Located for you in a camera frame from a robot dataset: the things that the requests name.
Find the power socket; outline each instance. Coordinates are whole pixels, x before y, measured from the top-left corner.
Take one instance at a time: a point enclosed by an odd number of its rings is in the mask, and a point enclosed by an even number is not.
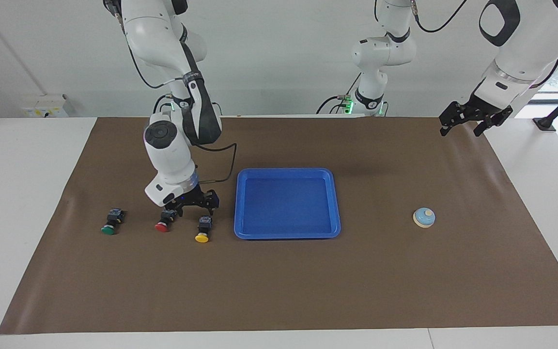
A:
[[[41,95],[25,98],[22,107],[27,117],[69,117],[73,112],[66,95]]]

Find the plastic tray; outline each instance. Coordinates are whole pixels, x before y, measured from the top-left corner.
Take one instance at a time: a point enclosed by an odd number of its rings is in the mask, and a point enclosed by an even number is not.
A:
[[[248,168],[238,175],[234,232],[245,240],[334,238],[341,230],[326,168]]]

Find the white table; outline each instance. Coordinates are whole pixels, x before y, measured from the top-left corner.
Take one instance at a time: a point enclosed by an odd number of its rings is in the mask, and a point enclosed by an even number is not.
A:
[[[94,118],[0,119],[0,322]],[[558,135],[529,120],[486,132],[558,259]],[[0,336],[0,348],[558,348],[557,327]]]

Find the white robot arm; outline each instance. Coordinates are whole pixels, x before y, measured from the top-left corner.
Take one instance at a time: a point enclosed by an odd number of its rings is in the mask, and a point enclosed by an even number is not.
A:
[[[488,17],[502,17],[502,27],[490,29]],[[474,130],[476,136],[501,126],[512,113],[512,101],[541,86],[547,78],[536,81],[558,63],[558,0],[489,0],[479,27],[490,43],[500,47],[499,53],[469,101],[452,102],[440,115],[443,136],[467,121],[482,121]]]
[[[386,34],[365,38],[352,49],[352,60],[361,69],[359,86],[350,95],[352,113],[378,113],[388,81],[380,69],[409,63],[417,53],[415,40],[410,37],[411,1],[381,0],[375,11],[380,13],[379,23]]]
[[[221,135],[197,62],[206,56],[204,42],[178,18],[186,0],[104,0],[119,20],[131,51],[159,70],[171,90],[176,111],[156,112],[144,129],[146,150],[157,175],[146,188],[148,197],[182,215],[188,205],[218,207],[214,191],[203,193],[189,146],[214,143]]]

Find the black cable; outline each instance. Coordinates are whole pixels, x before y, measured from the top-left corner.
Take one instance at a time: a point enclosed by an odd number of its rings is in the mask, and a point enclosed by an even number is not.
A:
[[[163,108],[164,106],[168,106],[169,108],[172,108],[171,103],[164,103],[164,104],[161,105],[161,107],[159,108],[159,110],[162,111],[162,108]]]
[[[387,106],[387,109],[385,109],[385,116],[383,117],[387,117],[387,113],[389,112],[389,102],[384,102],[382,108],[384,108],[385,105]]]
[[[451,15],[451,17],[449,17],[449,19],[447,20],[447,22],[445,22],[440,28],[438,29],[434,29],[434,30],[430,30],[430,29],[425,29],[423,28],[423,26],[421,25],[421,22],[419,21],[419,15],[416,14],[415,15],[415,22],[417,22],[417,26],[419,26],[419,28],[421,28],[422,31],[425,31],[426,33],[436,33],[441,31],[443,28],[445,28],[450,22],[451,20],[456,17],[456,14],[458,14],[458,12],[460,12],[460,9],[462,9],[462,7],[465,5],[465,3],[468,0],[463,0],[463,2],[460,4],[460,6],[458,6],[458,8],[456,9],[456,11]]]
[[[339,113],[339,110],[341,110],[341,108],[342,108],[342,107],[345,107],[345,106],[346,106],[345,104],[341,104],[341,103],[340,103],[340,104],[337,104],[337,105],[334,106],[333,108],[330,108],[330,112],[328,112],[328,113],[333,113],[333,110],[334,110],[335,108],[337,108],[337,111],[335,111],[335,113]]]
[[[213,148],[206,148],[205,146],[201,146],[199,144],[195,145],[197,148],[205,150],[207,152],[224,152],[225,150],[228,150],[230,148],[234,148],[234,154],[232,155],[232,165],[230,166],[230,174],[228,174],[227,177],[225,177],[224,179],[211,179],[210,181],[200,181],[200,185],[208,185],[210,183],[223,183],[225,181],[228,181],[230,179],[230,177],[232,176],[232,172],[234,172],[234,164],[236,161],[236,152],[238,150],[238,143],[232,143],[228,146],[226,146],[225,148],[219,148],[219,149],[213,149]]]
[[[538,87],[542,86],[543,84],[545,84],[545,83],[548,81],[548,79],[551,78],[551,76],[554,74],[554,72],[557,70],[557,68],[558,68],[558,59],[557,59],[557,61],[554,63],[554,66],[552,67],[551,72],[548,73],[548,76],[545,77],[545,78],[542,80],[542,82],[540,82],[539,84],[531,85],[530,89],[532,89],[532,88],[538,88]]]
[[[146,84],[146,86],[148,86],[151,89],[159,89],[159,88],[162,88],[163,86],[167,85],[166,82],[164,82],[163,84],[160,84],[158,86],[150,85],[149,82],[146,80],[146,78],[143,77],[141,71],[139,70],[139,66],[137,65],[137,60],[135,60],[135,55],[133,55],[133,50],[130,48],[130,45],[128,46],[128,51],[130,52],[130,57],[133,58],[133,64],[135,64],[135,69],[137,70],[137,74],[139,74],[139,77],[141,78],[143,83]],[[177,80],[182,80],[182,78],[173,78],[169,82],[177,81]]]
[[[334,95],[333,97],[328,98],[326,101],[323,102],[323,104],[318,108],[318,110],[316,111],[316,114],[320,113],[320,111],[322,110],[322,108],[330,101],[332,101],[333,99],[339,99],[338,96]]]
[[[356,76],[355,81],[352,82],[352,85],[350,85],[350,88],[348,88],[348,92],[346,92],[346,95],[349,95],[349,94],[350,94],[350,90],[355,86],[355,84],[357,83],[358,78],[361,77],[361,74],[363,74],[363,73],[359,73],[359,74]]]
[[[166,99],[168,96],[169,96],[169,95],[162,95],[159,99],[156,100],[155,109],[153,110],[152,113],[156,113],[156,111],[159,109],[159,104],[161,104],[161,101],[162,101],[163,99]]]
[[[221,113],[221,115],[223,115],[223,109],[221,108],[221,104],[218,104],[217,102],[212,102],[212,104],[214,104],[215,106],[219,106],[219,112]]]

